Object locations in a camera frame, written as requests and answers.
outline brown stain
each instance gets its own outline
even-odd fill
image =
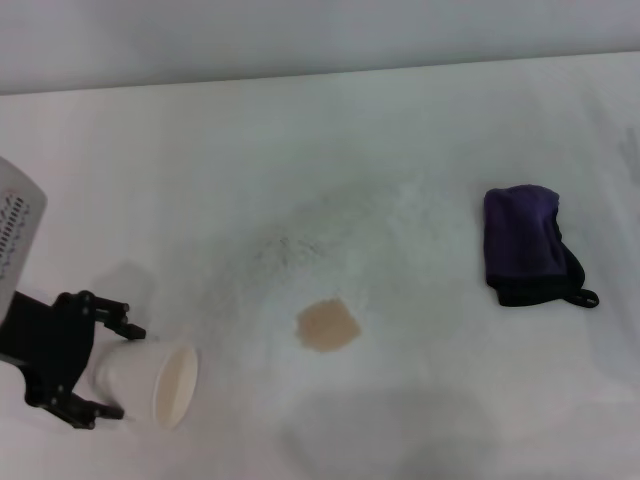
[[[298,338],[316,352],[339,350],[360,333],[358,322],[338,298],[314,303],[298,314]]]

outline black loop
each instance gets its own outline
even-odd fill
[[[600,299],[595,292],[591,290],[581,289],[578,295],[570,295],[568,297],[564,297],[564,300],[577,305],[578,307],[584,308],[595,308],[600,304]]]

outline white paper cup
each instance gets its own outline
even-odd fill
[[[198,378],[198,356],[184,343],[124,342],[96,365],[94,386],[126,418],[172,429],[187,413]]]

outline purple fabric pouch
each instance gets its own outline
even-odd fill
[[[484,197],[484,261],[487,284],[500,305],[520,307],[564,299],[593,308],[598,296],[582,288],[585,273],[562,243],[556,222],[560,196],[520,185],[489,190]]]

